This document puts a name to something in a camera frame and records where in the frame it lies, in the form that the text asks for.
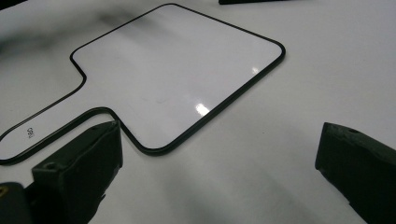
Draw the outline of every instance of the white surface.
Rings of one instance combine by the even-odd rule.
[[[177,2],[278,40],[286,59],[167,156],[124,137],[124,167],[91,223],[364,223],[314,163],[324,121],[396,148],[394,1]],[[0,11],[0,129],[77,86],[75,48],[163,3],[31,0]],[[0,167],[0,181],[27,186],[30,169],[77,134]]]
[[[159,7],[74,52],[84,86],[8,133],[0,159],[100,106],[144,147],[168,147],[281,53],[273,42],[185,8]]]

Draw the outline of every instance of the black border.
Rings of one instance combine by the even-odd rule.
[[[205,116],[203,116],[201,119],[199,119],[197,122],[195,122],[189,129],[187,129],[184,133],[182,133],[180,136],[178,136],[175,140],[173,140],[172,142],[170,142],[168,145],[164,146],[164,147],[158,147],[158,148],[149,148],[149,147],[144,147],[143,145],[141,145],[137,139],[134,137],[134,135],[128,130],[128,128],[124,125],[124,123],[120,120],[120,118],[117,116],[117,114],[111,110],[108,107],[96,107],[93,108],[91,110],[86,111],[85,113],[83,113],[82,115],[78,116],[76,119],[73,119],[72,121],[70,121],[69,123],[65,124],[62,128],[60,128],[59,130],[57,130],[55,133],[50,134],[49,136],[47,136],[46,138],[44,138],[43,140],[39,141],[38,143],[36,143],[35,145],[29,147],[28,149],[24,150],[22,153],[18,154],[17,156],[7,159],[7,160],[0,160],[0,165],[10,165],[10,164],[15,164],[18,163],[20,161],[24,161],[27,158],[29,158],[30,156],[32,156],[33,154],[35,154],[37,151],[39,151],[40,149],[46,147],[47,145],[49,145],[50,143],[54,142],[56,139],[60,138],[61,136],[63,136],[64,134],[68,133],[69,131],[71,131],[72,129],[76,128],[79,124],[81,124],[82,122],[84,122],[85,120],[98,115],[98,114],[109,114],[113,117],[113,119],[116,120],[120,120],[120,124],[121,124],[121,128],[124,130],[124,132],[127,134],[127,136],[130,138],[130,140],[136,145],[136,147],[143,152],[146,155],[150,155],[150,156],[161,156],[164,155],[168,152],[170,152],[172,149],[175,149],[176,147],[178,147],[180,144],[182,144],[186,139],[188,139],[192,134],[194,134],[195,132],[197,132],[201,127],[203,127],[206,123],[208,123],[210,120],[212,120],[219,112],[221,112],[224,108],[226,108],[228,105],[230,105],[234,100],[236,100],[241,94],[243,94],[245,91],[247,91],[251,86],[253,86],[255,83],[257,83],[261,78],[265,77],[265,75],[267,75],[271,70],[273,70],[278,64],[280,64],[283,59],[285,58],[285,54],[286,54],[286,50],[285,47],[280,44],[279,42],[267,38],[265,36],[262,35],[257,35],[255,33],[252,33],[248,30],[245,30],[243,28],[237,27],[235,25],[232,25],[230,23],[227,23],[225,21],[221,21],[218,20],[216,18],[207,16],[201,12],[197,12],[195,10],[192,10],[190,8],[187,7],[183,7],[181,5],[175,4],[175,3],[169,3],[169,4],[164,4],[161,5],[159,7],[155,7],[154,9],[134,18],[131,21],[128,21],[126,23],[124,23],[123,25],[103,34],[100,35],[99,37],[95,38],[94,40],[82,45],[81,47],[75,49],[71,55],[70,55],[70,61],[72,62],[72,64],[77,68],[77,70],[79,71],[79,73],[81,74],[83,80],[81,82],[81,84],[73,91],[71,91],[70,93],[68,93],[66,96],[62,97],[60,100],[56,101],[55,103],[45,107],[44,109],[40,110],[39,112],[37,112],[36,114],[34,114],[32,117],[22,121],[21,123],[15,125],[14,127],[10,128],[8,131],[6,131],[5,133],[3,133],[0,136],[0,141],[10,132],[12,132],[12,130],[18,128],[19,126],[21,126],[23,123],[27,122],[28,120],[36,117],[37,115],[43,113],[44,111],[48,110],[49,108],[53,107],[54,105],[57,105],[58,103],[60,103],[62,100],[64,100],[65,98],[71,96],[72,94],[74,94],[75,92],[77,92],[79,89],[82,88],[82,86],[85,84],[85,82],[87,81],[87,76],[86,74],[82,71],[82,69],[78,66],[78,64],[73,60],[73,55],[77,52],[77,50],[91,44],[91,42],[105,36],[108,35],[118,29],[120,29],[122,26],[129,24],[132,21],[135,21],[147,14],[149,14],[150,12],[160,8],[160,7],[164,7],[164,6],[176,6],[176,7],[181,7],[184,9],[187,9],[188,11],[194,12],[198,15],[207,17],[209,19],[212,19],[214,21],[218,21],[221,22],[225,25],[231,26],[235,29],[238,29],[240,31],[246,32],[248,34],[251,35],[255,35],[259,38],[265,39],[267,41],[270,41],[276,45],[278,45],[282,52],[281,54],[272,62],[270,63],[267,67],[265,67],[263,70],[260,71],[260,73],[258,73],[255,77],[253,77],[251,80],[249,80],[247,83],[245,83],[242,87],[240,87],[237,91],[235,91],[233,94],[231,94],[229,97],[227,97],[224,101],[222,101],[220,104],[218,104],[215,108],[213,108],[208,114],[206,114]]]

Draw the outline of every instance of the white tabletop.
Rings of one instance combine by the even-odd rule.
[[[175,1],[282,43],[275,70],[173,152],[151,158],[124,135],[124,166],[91,223],[364,223],[315,170],[323,122],[396,148],[396,4]],[[165,1],[28,1],[0,11],[0,133],[80,83],[70,53]],[[20,164],[30,169],[97,116]]]

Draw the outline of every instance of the paddle-shaped whiteboard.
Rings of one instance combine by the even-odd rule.
[[[284,54],[273,40],[190,9],[157,7],[75,50],[70,58],[85,82],[59,104],[3,134],[1,162],[37,151],[90,110],[86,117],[111,109],[140,150],[164,153]]]

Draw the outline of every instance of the screw hole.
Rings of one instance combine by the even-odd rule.
[[[349,129],[350,133],[358,133],[358,131],[354,130],[354,129]]]
[[[55,170],[57,167],[55,162],[49,162],[44,165],[44,168],[49,169],[49,170]]]

